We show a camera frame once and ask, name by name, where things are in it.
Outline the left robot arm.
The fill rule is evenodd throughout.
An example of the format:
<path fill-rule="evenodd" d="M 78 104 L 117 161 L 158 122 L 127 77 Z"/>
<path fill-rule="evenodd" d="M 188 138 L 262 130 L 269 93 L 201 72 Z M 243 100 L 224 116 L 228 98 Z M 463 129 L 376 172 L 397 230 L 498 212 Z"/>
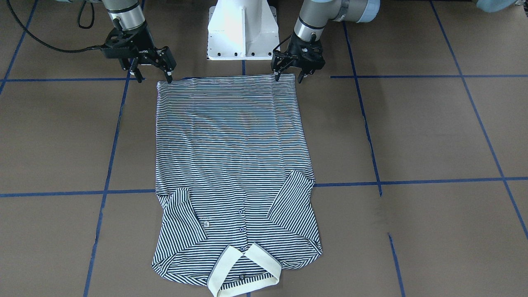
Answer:
<path fill-rule="evenodd" d="M 298 83 L 323 69 L 321 36 L 328 22 L 367 23 L 377 16 L 379 0 L 304 0 L 292 34 L 272 51 L 275 81 L 289 68 L 298 68 Z"/>

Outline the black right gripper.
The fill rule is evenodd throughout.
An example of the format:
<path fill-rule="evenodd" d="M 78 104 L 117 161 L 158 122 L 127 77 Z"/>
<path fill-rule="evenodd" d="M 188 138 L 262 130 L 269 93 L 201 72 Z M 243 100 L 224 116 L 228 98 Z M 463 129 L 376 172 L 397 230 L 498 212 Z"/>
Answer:
<path fill-rule="evenodd" d="M 146 22 L 137 28 L 130 30 L 140 30 L 136 45 L 139 47 L 141 57 L 131 59 L 116 59 L 119 61 L 123 70 L 129 70 L 130 75 L 133 75 L 138 83 L 143 82 L 143 75 L 139 70 L 139 65 L 151 65 L 164 71 L 167 83 L 173 81 L 172 73 L 177 66 L 177 62 L 168 46 L 162 48 L 155 47 L 153 38 L 150 33 L 149 26 Z"/>

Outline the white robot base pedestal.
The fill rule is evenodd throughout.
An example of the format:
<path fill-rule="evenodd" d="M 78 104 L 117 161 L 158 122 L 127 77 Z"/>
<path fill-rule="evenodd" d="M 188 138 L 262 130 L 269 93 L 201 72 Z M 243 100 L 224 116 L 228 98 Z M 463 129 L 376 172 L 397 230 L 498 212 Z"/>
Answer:
<path fill-rule="evenodd" d="M 279 45 L 276 7 L 267 0 L 219 0 L 209 8 L 206 57 L 270 61 Z"/>

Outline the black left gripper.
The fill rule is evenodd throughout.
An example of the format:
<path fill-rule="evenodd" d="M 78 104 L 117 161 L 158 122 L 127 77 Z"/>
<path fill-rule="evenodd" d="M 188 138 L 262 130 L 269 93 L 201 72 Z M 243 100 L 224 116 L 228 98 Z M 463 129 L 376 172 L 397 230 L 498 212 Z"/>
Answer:
<path fill-rule="evenodd" d="M 275 47 L 272 55 L 271 70 L 276 82 L 281 74 L 290 67 L 301 69 L 298 75 L 298 83 L 312 75 L 317 70 L 323 69 L 325 59 L 323 57 L 323 46 L 320 40 L 316 40 L 313 34 L 308 41 L 300 39 L 296 34 L 291 34 Z"/>

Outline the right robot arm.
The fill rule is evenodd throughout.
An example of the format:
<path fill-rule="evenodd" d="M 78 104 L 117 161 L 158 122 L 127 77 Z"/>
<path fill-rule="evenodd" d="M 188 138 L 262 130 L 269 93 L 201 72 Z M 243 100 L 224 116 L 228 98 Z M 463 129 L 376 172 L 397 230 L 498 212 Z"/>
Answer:
<path fill-rule="evenodd" d="M 121 69 L 128 71 L 138 83 L 143 81 L 140 65 L 160 69 L 167 83 L 173 81 L 172 73 L 177 66 L 170 48 L 158 48 L 153 42 L 151 30 L 138 0 L 102 0 L 113 23 L 113 29 L 102 45 L 68 50 L 81 53 L 99 50 L 107 59 L 119 61 Z"/>

